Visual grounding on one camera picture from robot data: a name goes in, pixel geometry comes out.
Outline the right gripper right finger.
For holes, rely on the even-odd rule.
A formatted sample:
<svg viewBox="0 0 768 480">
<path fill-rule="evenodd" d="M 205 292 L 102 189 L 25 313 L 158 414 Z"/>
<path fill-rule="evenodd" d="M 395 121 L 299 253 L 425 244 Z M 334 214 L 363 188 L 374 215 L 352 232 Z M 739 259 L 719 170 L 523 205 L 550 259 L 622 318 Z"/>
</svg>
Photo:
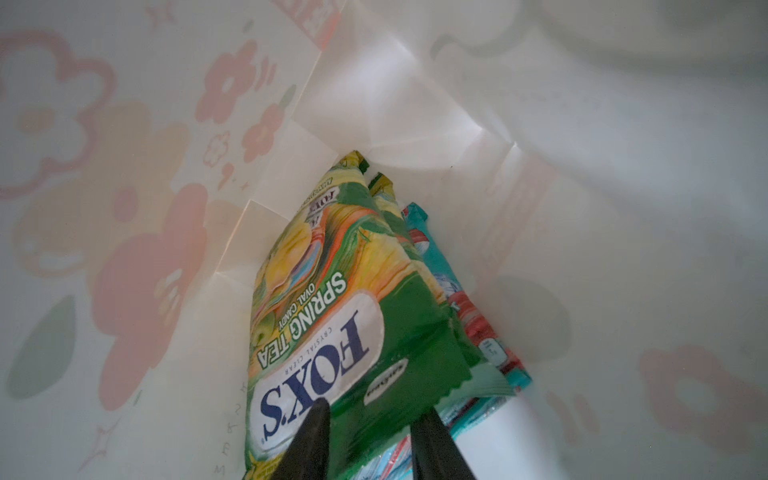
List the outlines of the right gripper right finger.
<svg viewBox="0 0 768 480">
<path fill-rule="evenodd" d="M 434 408 L 411 424 L 410 437 L 415 480 L 475 480 Z"/>
</svg>

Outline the white floral paper bag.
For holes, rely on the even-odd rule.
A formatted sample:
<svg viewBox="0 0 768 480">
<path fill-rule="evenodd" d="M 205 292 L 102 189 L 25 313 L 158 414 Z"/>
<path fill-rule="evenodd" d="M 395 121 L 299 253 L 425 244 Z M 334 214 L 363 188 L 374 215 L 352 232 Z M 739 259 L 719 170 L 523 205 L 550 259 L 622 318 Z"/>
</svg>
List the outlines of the white floral paper bag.
<svg viewBox="0 0 768 480">
<path fill-rule="evenodd" d="M 255 277 L 357 150 L 532 383 L 480 479 L 767 475 L 763 1 L 5 1 L 1 475 L 239 479 Z"/>
</svg>

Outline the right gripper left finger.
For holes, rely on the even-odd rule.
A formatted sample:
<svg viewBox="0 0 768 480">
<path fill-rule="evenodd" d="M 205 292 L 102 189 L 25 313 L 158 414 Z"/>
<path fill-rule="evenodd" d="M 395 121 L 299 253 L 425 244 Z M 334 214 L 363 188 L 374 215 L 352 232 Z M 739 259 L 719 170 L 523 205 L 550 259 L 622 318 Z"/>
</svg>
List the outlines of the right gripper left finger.
<svg viewBox="0 0 768 480">
<path fill-rule="evenodd" d="M 329 465 L 331 407 L 317 399 L 302 422 L 271 480 L 326 480 Z"/>
</svg>

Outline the green spring tea candy bag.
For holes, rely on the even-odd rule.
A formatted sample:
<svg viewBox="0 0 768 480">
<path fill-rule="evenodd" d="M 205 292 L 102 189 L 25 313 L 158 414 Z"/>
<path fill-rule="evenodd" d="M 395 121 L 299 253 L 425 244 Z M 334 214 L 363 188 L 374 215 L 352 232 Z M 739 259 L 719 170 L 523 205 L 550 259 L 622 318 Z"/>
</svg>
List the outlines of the green spring tea candy bag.
<svg viewBox="0 0 768 480">
<path fill-rule="evenodd" d="M 322 177 L 257 274 L 245 475 L 276 471 L 313 404 L 330 407 L 334 479 L 418 415 L 481 389 L 480 354 L 379 207 L 358 152 Z"/>
</svg>

